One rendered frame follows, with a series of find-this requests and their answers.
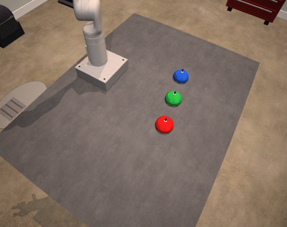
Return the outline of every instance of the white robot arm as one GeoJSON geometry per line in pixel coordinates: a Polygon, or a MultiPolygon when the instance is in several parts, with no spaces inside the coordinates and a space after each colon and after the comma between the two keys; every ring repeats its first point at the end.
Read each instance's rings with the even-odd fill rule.
{"type": "Polygon", "coordinates": [[[73,0],[76,19],[90,21],[83,27],[86,51],[93,66],[103,66],[107,63],[107,51],[101,20],[99,0],[73,0]]]}

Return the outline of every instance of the brown floor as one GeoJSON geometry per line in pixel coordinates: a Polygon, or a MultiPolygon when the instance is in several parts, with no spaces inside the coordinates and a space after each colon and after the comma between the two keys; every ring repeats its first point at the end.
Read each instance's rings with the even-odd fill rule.
{"type": "MultiPolygon", "coordinates": [[[[232,10],[226,0],[102,0],[105,35],[133,13],[260,62],[243,113],[197,227],[287,227],[287,21],[232,10]]],[[[0,48],[0,100],[14,88],[49,87],[85,53],[73,9],[49,0],[18,19],[25,35],[0,48]]],[[[0,227],[85,227],[0,157],[0,227]]]]}

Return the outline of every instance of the drawer handle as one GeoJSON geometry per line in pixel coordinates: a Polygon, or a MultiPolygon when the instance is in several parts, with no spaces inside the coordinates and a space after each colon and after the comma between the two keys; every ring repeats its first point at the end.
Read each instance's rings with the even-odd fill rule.
{"type": "Polygon", "coordinates": [[[236,1],[240,1],[240,2],[245,3],[245,4],[248,4],[248,5],[250,5],[250,6],[254,6],[254,7],[256,7],[256,8],[262,9],[262,10],[267,11],[267,12],[269,12],[269,13],[271,13],[271,12],[272,12],[272,11],[267,10],[267,9],[264,9],[264,8],[262,8],[262,7],[258,7],[258,6],[255,6],[255,5],[249,4],[249,3],[245,2],[245,1],[242,1],[242,0],[236,0],[236,1]]]}

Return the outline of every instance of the green dome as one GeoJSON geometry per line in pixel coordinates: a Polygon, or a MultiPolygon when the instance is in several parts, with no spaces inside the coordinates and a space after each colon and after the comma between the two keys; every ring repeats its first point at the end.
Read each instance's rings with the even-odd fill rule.
{"type": "Polygon", "coordinates": [[[170,106],[177,106],[181,103],[181,94],[177,91],[170,91],[167,93],[165,99],[166,103],[170,106]]]}

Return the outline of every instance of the drawer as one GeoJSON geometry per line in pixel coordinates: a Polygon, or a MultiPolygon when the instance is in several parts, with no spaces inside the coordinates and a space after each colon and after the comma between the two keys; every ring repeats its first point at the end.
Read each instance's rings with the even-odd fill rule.
{"type": "Polygon", "coordinates": [[[245,0],[245,1],[260,7],[273,9],[275,11],[280,11],[281,7],[285,3],[284,1],[281,0],[245,0]]]}
{"type": "Polygon", "coordinates": [[[259,17],[268,22],[273,22],[279,12],[262,6],[258,6],[256,4],[248,2],[247,0],[228,0],[226,6],[259,17]]]}

